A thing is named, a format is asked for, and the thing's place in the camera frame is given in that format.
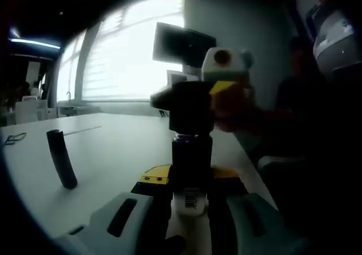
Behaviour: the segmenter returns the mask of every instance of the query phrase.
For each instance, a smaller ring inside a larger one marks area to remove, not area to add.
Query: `black cylinder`
[[[199,188],[206,192],[210,178],[213,139],[207,135],[177,134],[172,142],[173,191]]]
[[[47,132],[46,137],[48,138],[51,158],[63,186],[67,189],[74,189],[78,181],[69,160],[63,132],[54,129]]]

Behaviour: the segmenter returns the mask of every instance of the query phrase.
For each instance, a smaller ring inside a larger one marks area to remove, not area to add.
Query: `barcode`
[[[199,197],[198,188],[187,188],[185,189],[185,207],[196,209],[197,199]]]

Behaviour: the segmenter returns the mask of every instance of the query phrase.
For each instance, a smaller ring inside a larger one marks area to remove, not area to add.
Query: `white table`
[[[95,126],[102,127],[64,137],[78,179],[74,190],[66,190],[51,160],[46,132],[59,129],[67,133]],[[4,147],[5,158],[21,199],[51,237],[88,224],[95,210],[121,192],[129,192],[145,170],[172,160],[174,133],[168,129],[168,118],[90,114],[8,126],[1,131],[3,139],[27,133],[24,140]],[[212,137],[212,164],[235,168],[250,192],[272,203],[234,135],[214,130]],[[177,221],[178,216],[173,214],[170,225]],[[206,216],[197,222],[208,225]],[[201,241],[194,247],[198,254],[211,254],[210,236],[205,232],[194,228],[180,232],[170,226],[167,234],[187,234],[187,238]],[[190,234],[198,234],[200,239]]]

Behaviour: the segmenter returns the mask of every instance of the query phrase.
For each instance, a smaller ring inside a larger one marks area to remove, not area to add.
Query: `window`
[[[57,102],[67,101],[69,99],[69,93],[70,99],[74,99],[75,77],[77,73],[79,54],[84,41],[84,37],[85,32],[77,36],[65,48],[65,51],[62,55],[58,72]]]
[[[183,0],[145,0],[107,16],[90,50],[83,100],[149,100],[181,64],[152,60],[157,22],[184,26]]]
[[[43,84],[45,84],[45,76],[46,76],[46,73],[44,73],[43,78],[41,79],[41,81],[40,81],[40,83],[39,83],[39,85],[38,85],[38,89],[39,89],[40,95],[42,95],[42,93],[43,93],[43,89],[41,88],[41,86],[42,86]]]

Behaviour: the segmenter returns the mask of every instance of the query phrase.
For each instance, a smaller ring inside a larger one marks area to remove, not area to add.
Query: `white chair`
[[[56,108],[48,108],[48,119],[57,118],[57,110]]]
[[[38,121],[36,101],[21,101],[15,104],[15,122],[17,124]]]
[[[21,101],[36,101],[38,98],[36,96],[23,96]]]
[[[37,101],[38,106],[38,119],[39,120],[47,120],[48,119],[48,101],[47,100],[39,100]]]

